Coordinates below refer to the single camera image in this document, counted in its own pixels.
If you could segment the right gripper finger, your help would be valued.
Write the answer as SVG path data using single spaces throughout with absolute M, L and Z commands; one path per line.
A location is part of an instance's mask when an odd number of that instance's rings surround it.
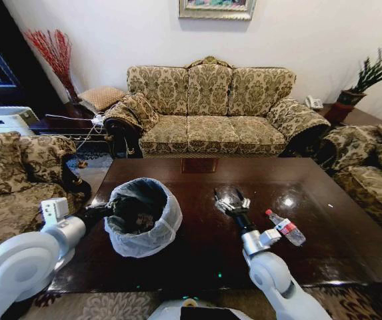
M 214 188 L 215 206 L 224 213 L 230 213 L 233 210 L 233 194 L 229 187 Z
M 234 201 L 233 201 L 233 206 L 235 208 L 242 208 L 242 209 L 249 209 L 250 207 L 250 204 L 251 204 L 251 200 L 248 199 L 248 198 L 245 198 L 242 194 L 242 192 L 240 192 L 240 190 L 238 188 L 235 188 L 234 190 Z

